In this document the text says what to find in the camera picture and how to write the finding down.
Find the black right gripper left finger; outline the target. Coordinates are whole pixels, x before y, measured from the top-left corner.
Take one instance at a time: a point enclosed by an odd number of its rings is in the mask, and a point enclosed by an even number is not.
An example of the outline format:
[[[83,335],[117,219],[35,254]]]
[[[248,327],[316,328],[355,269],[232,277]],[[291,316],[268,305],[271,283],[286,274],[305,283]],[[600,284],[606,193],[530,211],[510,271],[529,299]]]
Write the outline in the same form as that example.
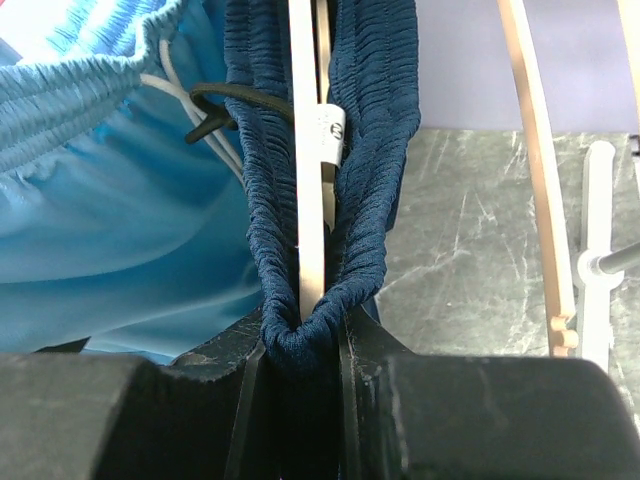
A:
[[[204,448],[206,479],[279,477],[275,382],[261,320],[256,309],[169,366],[194,390],[190,439]]]

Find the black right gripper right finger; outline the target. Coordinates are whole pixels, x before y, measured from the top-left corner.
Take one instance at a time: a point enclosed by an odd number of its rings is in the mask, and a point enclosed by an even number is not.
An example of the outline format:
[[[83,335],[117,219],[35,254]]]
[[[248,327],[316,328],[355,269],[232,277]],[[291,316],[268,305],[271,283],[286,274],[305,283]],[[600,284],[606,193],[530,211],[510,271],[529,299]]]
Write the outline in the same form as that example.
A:
[[[382,479],[377,373],[389,355],[409,349],[364,307],[349,311],[339,333],[341,479]]]

